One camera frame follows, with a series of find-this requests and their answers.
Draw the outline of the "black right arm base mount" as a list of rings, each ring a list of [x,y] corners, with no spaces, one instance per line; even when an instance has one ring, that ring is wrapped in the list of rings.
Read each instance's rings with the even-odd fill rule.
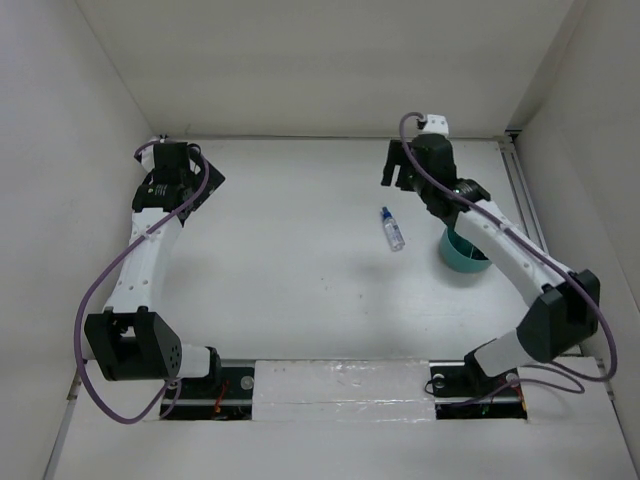
[[[428,367],[424,391],[437,420],[527,419],[516,369],[487,377],[465,360],[430,360]]]

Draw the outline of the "clear spray bottle blue cap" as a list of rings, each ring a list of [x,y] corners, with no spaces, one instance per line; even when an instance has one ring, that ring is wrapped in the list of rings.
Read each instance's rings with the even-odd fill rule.
[[[405,241],[400,228],[387,207],[381,209],[383,230],[392,251],[397,252],[404,248]]]

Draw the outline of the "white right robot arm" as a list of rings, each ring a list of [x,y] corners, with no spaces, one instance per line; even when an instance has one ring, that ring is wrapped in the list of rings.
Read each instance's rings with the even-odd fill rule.
[[[600,282],[545,256],[472,179],[458,176],[451,142],[421,134],[389,143],[382,185],[415,192],[429,213],[470,242],[520,293],[528,311],[519,325],[469,352],[462,381],[473,393],[529,363],[548,364],[598,330]]]

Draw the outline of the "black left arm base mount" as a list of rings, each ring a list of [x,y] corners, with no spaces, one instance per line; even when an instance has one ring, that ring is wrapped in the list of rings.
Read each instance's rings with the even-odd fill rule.
[[[160,403],[160,418],[167,421],[248,421],[252,419],[255,385],[254,361],[222,363],[221,380],[184,379],[179,395],[170,389]]]

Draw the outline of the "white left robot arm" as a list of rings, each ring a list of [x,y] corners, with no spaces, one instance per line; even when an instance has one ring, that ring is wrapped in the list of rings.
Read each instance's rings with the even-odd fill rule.
[[[135,158],[147,175],[132,200],[132,250],[102,312],[88,315],[84,333],[109,381],[188,379],[196,393],[212,396],[223,382],[217,351],[183,342],[159,306],[187,218],[225,177],[193,143],[156,141]]]

